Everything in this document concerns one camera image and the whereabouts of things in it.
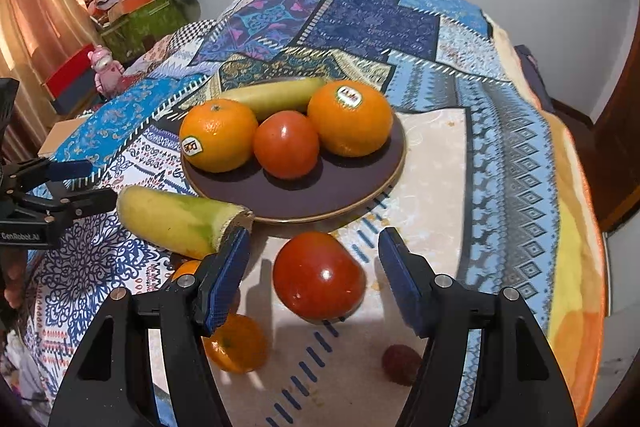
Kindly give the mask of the left human hand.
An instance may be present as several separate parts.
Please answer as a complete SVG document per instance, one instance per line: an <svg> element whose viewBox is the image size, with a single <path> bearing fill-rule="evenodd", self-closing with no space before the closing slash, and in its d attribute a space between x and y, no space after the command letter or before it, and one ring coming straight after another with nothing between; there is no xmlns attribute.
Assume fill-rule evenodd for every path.
<svg viewBox="0 0 640 427"><path fill-rule="evenodd" d="M1 271L3 275L3 295L12 309L17 310L24 300L27 251L21 248L1 248Z"/></svg>

